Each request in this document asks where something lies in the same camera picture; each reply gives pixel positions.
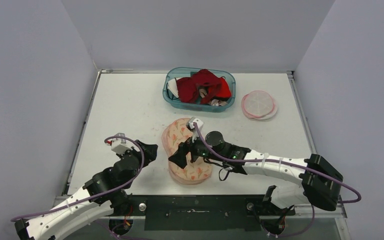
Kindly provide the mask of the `beige bra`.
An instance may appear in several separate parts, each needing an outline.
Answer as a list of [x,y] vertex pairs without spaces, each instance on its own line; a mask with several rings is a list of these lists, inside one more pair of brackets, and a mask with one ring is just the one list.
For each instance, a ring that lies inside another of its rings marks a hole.
[[217,97],[217,94],[213,95],[213,92],[216,90],[215,86],[202,87],[198,90],[201,105],[210,105],[215,107],[223,107],[227,105],[228,100]]

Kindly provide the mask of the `dark red lace bra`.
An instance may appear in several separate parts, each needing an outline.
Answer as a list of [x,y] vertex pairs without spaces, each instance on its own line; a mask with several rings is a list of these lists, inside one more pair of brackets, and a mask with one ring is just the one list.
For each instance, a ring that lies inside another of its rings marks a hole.
[[176,80],[178,98],[183,103],[193,104],[201,96],[200,90],[206,90],[207,94],[200,104],[207,104],[222,91],[224,82],[222,77],[217,77],[208,69],[201,69],[190,77]]

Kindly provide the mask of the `white mesh laundry bag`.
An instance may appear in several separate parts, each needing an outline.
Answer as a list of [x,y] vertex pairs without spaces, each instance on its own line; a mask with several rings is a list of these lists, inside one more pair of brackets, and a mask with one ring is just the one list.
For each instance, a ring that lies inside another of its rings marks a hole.
[[241,110],[248,119],[263,121],[276,115],[278,104],[268,92],[255,90],[242,98]]

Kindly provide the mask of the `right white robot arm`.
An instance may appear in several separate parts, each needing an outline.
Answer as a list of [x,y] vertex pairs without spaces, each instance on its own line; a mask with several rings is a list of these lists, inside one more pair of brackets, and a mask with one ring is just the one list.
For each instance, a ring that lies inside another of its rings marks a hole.
[[229,143],[221,132],[211,131],[205,138],[191,136],[179,143],[168,160],[184,169],[190,162],[188,156],[192,160],[201,157],[216,161],[229,173],[262,175],[292,183],[267,189],[262,207],[270,215],[301,204],[332,212],[339,202],[343,176],[319,154],[308,158],[274,156]]

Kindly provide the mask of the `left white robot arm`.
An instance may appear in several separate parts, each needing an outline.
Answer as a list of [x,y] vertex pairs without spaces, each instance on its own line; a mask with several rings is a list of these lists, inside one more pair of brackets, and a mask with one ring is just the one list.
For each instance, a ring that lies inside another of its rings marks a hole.
[[131,197],[126,190],[142,169],[156,160],[158,146],[124,135],[108,137],[104,142],[119,160],[93,175],[56,207],[16,217],[13,221],[19,239],[63,240],[101,217],[121,216],[130,210]]

